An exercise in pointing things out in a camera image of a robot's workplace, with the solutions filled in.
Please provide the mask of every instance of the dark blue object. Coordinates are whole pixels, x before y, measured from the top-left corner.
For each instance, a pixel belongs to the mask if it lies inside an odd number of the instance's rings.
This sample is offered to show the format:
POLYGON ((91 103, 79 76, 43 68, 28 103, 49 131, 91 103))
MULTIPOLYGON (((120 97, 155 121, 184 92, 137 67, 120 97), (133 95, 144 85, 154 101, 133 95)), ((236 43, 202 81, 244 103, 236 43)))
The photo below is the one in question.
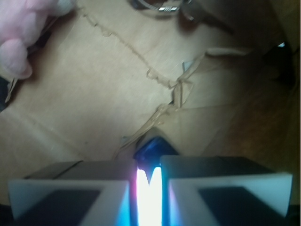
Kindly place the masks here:
POLYGON ((177 151, 162 137, 154 137, 134 154, 138 168, 144 170, 148 181, 156 167, 160 166, 162 155, 178 155, 177 151))

